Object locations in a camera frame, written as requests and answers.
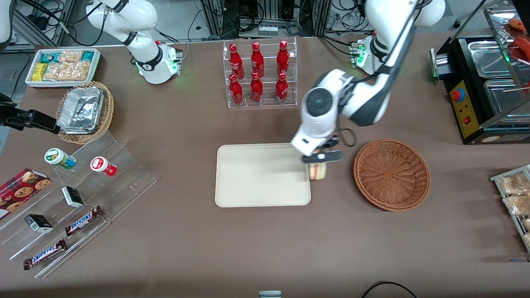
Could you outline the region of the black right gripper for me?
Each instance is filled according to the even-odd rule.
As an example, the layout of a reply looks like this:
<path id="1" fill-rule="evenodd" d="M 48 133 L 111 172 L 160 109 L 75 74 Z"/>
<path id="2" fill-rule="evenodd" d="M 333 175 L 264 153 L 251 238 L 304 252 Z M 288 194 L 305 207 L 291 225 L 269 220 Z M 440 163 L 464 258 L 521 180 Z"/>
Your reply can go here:
<path id="1" fill-rule="evenodd" d="M 0 93 L 1 126 L 10 127 L 15 130 L 19 130 L 20 126 L 22 128 L 38 128 L 58 135 L 59 126 L 57 125 L 57 119 L 33 109 L 28 111 L 19 109 L 17 111 L 16 105 L 17 104 L 13 102 L 9 96 Z M 18 118 L 20 126 L 9 124 L 7 122 L 8 119 L 15 116 Z"/>

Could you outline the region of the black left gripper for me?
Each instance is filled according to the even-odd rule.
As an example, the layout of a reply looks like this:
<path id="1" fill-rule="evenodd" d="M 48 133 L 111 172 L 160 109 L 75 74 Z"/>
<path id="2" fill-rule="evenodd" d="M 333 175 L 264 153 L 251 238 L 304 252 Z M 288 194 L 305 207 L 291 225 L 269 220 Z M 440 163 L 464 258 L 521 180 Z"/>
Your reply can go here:
<path id="1" fill-rule="evenodd" d="M 325 151 L 325 162 L 337 162 L 343 159 L 342 151 L 329 151 L 333 149 L 340 142 L 339 138 L 328 139 L 321 147 L 321 151 Z M 318 154 L 312 154 L 310 156 L 303 155 L 301 161 L 304 164 L 318 163 Z"/>

